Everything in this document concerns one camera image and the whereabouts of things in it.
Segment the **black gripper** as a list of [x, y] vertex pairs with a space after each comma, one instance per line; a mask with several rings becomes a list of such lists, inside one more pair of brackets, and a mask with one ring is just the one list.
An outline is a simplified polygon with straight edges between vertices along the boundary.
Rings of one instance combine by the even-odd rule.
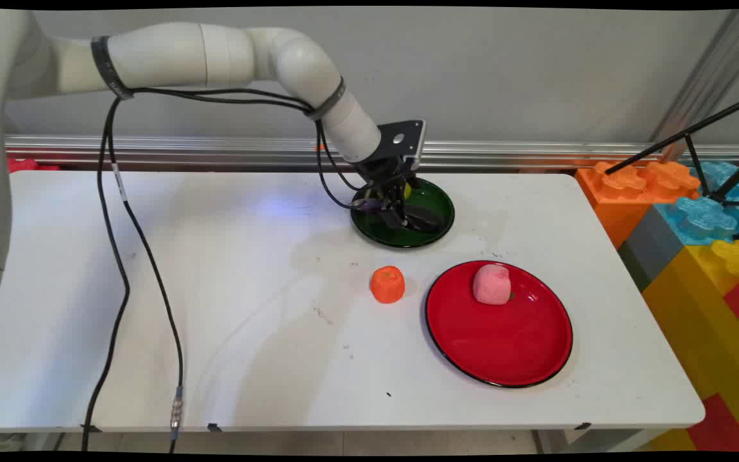
[[420, 233], [437, 233], [442, 229], [442, 217], [434, 211], [406, 205], [416, 182], [416, 157], [392, 155], [361, 161], [355, 165], [366, 181], [355, 197], [355, 204], [369, 207], [381, 201], [379, 216], [390, 229], [407, 228]]

